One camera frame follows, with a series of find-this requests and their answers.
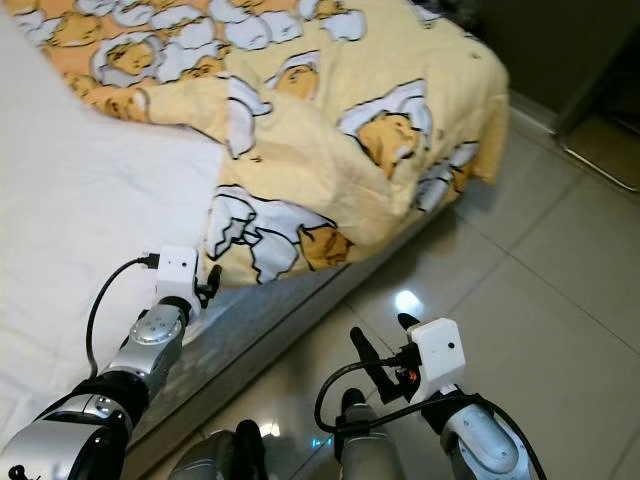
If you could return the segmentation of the grey robot right leg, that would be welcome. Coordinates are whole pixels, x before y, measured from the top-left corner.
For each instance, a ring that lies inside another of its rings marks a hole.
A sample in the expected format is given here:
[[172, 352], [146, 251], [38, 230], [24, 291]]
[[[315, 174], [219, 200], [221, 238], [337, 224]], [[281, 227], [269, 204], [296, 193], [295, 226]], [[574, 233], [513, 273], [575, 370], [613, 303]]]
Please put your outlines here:
[[335, 460], [340, 480], [407, 480], [392, 435], [384, 428], [355, 428], [379, 419], [364, 393], [348, 388], [340, 398], [340, 415], [335, 420]]

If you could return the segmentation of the grey robot leg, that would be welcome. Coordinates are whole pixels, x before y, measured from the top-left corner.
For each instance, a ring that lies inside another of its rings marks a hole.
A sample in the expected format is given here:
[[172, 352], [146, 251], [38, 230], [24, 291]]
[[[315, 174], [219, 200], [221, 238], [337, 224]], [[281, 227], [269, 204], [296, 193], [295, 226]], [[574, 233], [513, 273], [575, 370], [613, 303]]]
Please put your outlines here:
[[246, 419], [215, 431], [188, 448], [166, 480], [269, 480], [259, 425]]
[[335, 460], [340, 480], [407, 480], [392, 435], [384, 428], [355, 428], [379, 419], [364, 393], [348, 388], [340, 398], [340, 415], [335, 420]]

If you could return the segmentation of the white bed sheet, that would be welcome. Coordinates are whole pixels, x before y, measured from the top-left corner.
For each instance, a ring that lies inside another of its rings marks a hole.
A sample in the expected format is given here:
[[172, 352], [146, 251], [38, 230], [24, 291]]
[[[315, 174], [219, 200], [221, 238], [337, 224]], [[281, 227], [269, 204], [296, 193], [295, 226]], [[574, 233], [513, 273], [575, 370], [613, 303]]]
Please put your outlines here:
[[84, 105], [0, 13], [0, 442], [115, 355], [155, 275], [134, 265], [195, 247], [227, 159], [201, 134]]

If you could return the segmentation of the grey robot left leg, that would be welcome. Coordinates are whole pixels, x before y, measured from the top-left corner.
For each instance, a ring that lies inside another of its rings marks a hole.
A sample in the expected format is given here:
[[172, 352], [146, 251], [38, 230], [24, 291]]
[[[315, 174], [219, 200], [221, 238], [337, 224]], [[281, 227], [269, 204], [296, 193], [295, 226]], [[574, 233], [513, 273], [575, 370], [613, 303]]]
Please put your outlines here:
[[166, 480], [269, 480], [259, 425], [246, 419], [215, 431], [188, 448]]

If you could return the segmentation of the yellow cartoon print blanket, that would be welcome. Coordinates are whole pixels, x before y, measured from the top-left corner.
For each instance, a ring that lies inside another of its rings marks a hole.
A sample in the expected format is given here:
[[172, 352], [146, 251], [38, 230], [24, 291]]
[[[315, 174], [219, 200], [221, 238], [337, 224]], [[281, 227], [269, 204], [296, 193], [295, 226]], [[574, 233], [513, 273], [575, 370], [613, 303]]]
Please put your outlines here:
[[202, 269], [261, 285], [374, 256], [493, 180], [509, 74], [413, 0], [0, 0], [83, 105], [223, 151]]

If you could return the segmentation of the dark wooden wardrobe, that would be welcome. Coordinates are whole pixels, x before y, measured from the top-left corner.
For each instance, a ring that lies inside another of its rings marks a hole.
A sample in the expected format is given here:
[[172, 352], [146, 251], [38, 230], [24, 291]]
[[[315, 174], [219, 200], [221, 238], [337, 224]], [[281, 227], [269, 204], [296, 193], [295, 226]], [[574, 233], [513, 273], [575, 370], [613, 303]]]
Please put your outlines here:
[[483, 40], [549, 141], [640, 197], [640, 0], [481, 0]]

